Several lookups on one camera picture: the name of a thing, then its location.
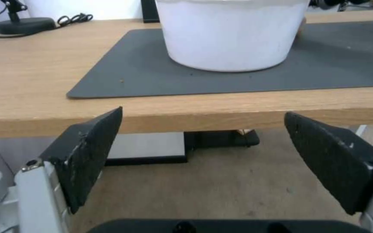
beige carpet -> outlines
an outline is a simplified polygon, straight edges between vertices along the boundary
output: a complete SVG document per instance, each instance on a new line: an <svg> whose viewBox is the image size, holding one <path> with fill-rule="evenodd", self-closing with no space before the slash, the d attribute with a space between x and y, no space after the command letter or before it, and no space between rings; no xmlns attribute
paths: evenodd
<svg viewBox="0 0 373 233"><path fill-rule="evenodd" d="M116 218L337 219L357 224L316 180L285 129L249 149L196 151L185 164L105 168L73 232ZM364 138L373 143L373 127Z"/></svg>

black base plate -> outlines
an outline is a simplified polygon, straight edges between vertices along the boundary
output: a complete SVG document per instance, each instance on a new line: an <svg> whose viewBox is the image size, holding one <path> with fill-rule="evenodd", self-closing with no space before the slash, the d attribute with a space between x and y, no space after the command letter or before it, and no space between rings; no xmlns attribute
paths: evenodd
<svg viewBox="0 0 373 233"><path fill-rule="evenodd" d="M0 22L0 34L33 34L40 31L48 31L56 28L56 23L52 18L26 18L19 22L9 20Z"/></svg>
<svg viewBox="0 0 373 233"><path fill-rule="evenodd" d="M139 157L139 158L112 158L108 159L105 166L183 163L188 162L187 153L194 149L255 146L260 143L256 131L252 130L241 135L236 130L185 132L185 155Z"/></svg>
<svg viewBox="0 0 373 233"><path fill-rule="evenodd" d="M256 131L244 135L237 130L185 132L185 152L200 148L255 146L260 143Z"/></svg>

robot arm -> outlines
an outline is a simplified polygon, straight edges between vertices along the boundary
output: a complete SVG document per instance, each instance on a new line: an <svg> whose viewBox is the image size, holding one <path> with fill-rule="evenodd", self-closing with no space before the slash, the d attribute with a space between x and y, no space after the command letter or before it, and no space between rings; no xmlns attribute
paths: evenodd
<svg viewBox="0 0 373 233"><path fill-rule="evenodd" d="M0 182L0 233L67 233L70 215L84 205L119 130L118 108L70 126L40 158ZM284 123L306 165L348 214L362 212L362 228L337 221L291 220L115 220L91 233L373 233L373 146L348 129L289 112Z"/></svg>

lamp base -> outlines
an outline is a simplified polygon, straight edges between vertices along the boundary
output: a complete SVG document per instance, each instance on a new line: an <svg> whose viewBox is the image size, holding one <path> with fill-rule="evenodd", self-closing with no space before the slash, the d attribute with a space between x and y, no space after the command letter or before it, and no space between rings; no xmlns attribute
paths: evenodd
<svg viewBox="0 0 373 233"><path fill-rule="evenodd" d="M40 31L48 31L56 28L52 18L25 18L19 22L9 20L0 22L0 34L33 34Z"/></svg>

screw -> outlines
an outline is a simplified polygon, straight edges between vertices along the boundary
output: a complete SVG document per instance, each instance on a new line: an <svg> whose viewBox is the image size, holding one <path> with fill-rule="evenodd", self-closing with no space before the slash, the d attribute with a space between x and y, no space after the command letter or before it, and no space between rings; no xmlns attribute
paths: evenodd
<svg viewBox="0 0 373 233"><path fill-rule="evenodd" d="M35 168L43 167L44 163L40 158L28 161L24 167L21 168L22 172L31 171Z"/></svg>

